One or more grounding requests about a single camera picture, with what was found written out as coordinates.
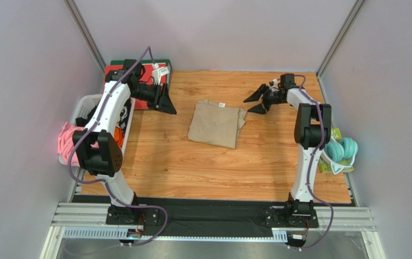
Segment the beige t-shirt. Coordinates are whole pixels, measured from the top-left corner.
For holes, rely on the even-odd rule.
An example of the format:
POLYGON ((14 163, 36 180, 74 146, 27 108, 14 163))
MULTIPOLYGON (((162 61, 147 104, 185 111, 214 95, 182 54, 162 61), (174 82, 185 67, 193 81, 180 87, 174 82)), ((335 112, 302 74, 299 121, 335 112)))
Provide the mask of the beige t-shirt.
POLYGON ((187 138, 193 142, 236 149, 246 115, 243 108, 201 100, 196 103, 187 138))

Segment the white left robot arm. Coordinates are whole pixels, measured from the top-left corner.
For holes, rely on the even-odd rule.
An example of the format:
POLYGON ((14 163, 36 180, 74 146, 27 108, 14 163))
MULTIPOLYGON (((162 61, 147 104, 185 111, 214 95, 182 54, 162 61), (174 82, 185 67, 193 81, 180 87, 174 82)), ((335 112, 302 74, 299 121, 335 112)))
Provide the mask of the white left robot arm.
POLYGON ((123 147, 116 141, 114 130, 126 103, 141 100, 148 108, 176 114, 169 97, 170 67, 152 63, 148 69, 135 59, 126 59, 121 69, 105 75, 104 93, 89 122, 72 135, 73 153, 80 168, 95 176, 107 190, 111 204, 107 224, 141 224, 144 209, 136 193, 128 186, 121 171, 123 147))

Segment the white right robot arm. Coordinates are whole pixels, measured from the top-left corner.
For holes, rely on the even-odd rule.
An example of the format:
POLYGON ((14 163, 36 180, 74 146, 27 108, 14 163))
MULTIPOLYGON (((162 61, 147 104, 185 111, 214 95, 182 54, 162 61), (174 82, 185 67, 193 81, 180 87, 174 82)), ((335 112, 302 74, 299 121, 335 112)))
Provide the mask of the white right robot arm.
POLYGON ((294 140, 299 147, 296 180, 285 207, 277 209, 276 215, 287 226, 304 227, 315 217, 314 182, 322 150, 330 141, 332 107, 311 97, 302 84, 295 82, 296 78, 297 74, 282 74, 279 79, 262 84, 244 101, 258 102, 248 109, 256 114, 267 114, 273 105, 285 103, 297 111, 294 127, 294 140))

